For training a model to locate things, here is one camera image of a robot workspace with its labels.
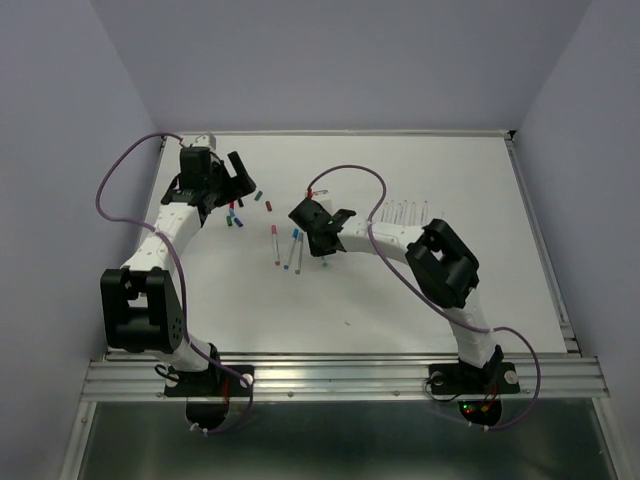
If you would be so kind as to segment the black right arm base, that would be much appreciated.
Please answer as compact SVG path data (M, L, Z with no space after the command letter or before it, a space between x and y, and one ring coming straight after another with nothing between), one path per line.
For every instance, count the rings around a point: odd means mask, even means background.
M438 363L428 368L425 393L440 403L456 402L460 415L472 425L496 427L501 419L501 395L520 392L513 363L502 362L489 380L476 378L461 363Z

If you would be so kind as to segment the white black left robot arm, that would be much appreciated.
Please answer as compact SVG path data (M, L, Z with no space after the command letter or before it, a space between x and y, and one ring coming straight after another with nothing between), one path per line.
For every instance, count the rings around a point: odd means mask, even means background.
M222 384L223 367L217 349L188 330L180 258L213 210L253 193L256 184L235 151L221 160L209 147L184 147L179 167L155 222L141 225L147 235L135 253L102 274L105 333L110 347L152 354L210 394Z

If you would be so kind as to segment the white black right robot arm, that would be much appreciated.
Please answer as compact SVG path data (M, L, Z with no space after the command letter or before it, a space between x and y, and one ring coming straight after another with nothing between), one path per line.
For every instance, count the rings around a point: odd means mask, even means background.
M388 266L408 266L415 278L408 285L451 325L463 384L482 390L495 380L503 353L480 306L479 262L445 221L426 226L372 222L352 210L331 214L312 199L302 200L289 218L306 234L314 257L368 253Z

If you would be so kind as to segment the grey capped marker pen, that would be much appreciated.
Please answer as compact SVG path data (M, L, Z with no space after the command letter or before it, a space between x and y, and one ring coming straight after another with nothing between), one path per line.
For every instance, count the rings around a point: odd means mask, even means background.
M304 249L304 233L300 232L297 237L297 257L294 272L296 275L301 273Z

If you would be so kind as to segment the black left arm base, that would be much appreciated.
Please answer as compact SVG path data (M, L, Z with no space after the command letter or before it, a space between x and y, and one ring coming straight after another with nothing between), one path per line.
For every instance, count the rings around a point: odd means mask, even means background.
M163 395L184 399L190 430L205 437L239 428L253 409L254 366L238 365L232 370L228 373L209 365L200 372L181 372L173 366L154 366L164 380Z

